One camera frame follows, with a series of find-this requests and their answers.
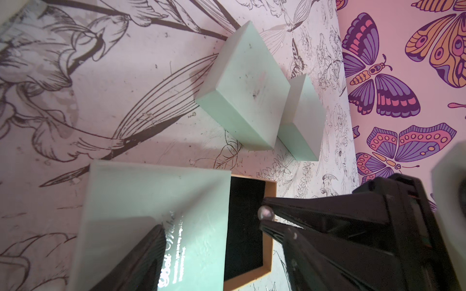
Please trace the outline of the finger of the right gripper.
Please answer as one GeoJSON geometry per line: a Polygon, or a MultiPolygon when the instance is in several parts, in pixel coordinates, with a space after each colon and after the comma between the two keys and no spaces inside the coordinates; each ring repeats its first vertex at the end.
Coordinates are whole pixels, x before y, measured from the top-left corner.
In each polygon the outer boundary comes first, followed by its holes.
{"type": "Polygon", "coordinates": [[[425,218],[426,192],[421,180],[397,173],[369,180],[348,195],[264,198],[262,204],[304,229],[359,236],[388,226],[407,226],[416,209],[425,218]]]}
{"type": "Polygon", "coordinates": [[[273,221],[260,229],[283,247],[286,272],[294,291],[457,291],[452,274],[433,261],[408,276],[394,254],[314,230],[273,221]]]}

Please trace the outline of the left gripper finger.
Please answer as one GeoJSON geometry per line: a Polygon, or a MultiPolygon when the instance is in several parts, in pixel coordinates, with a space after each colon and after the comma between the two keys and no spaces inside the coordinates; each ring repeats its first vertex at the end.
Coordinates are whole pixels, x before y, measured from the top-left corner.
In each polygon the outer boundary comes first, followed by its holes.
{"type": "Polygon", "coordinates": [[[165,248],[165,228],[158,224],[91,289],[93,291],[156,291],[165,248]]]}

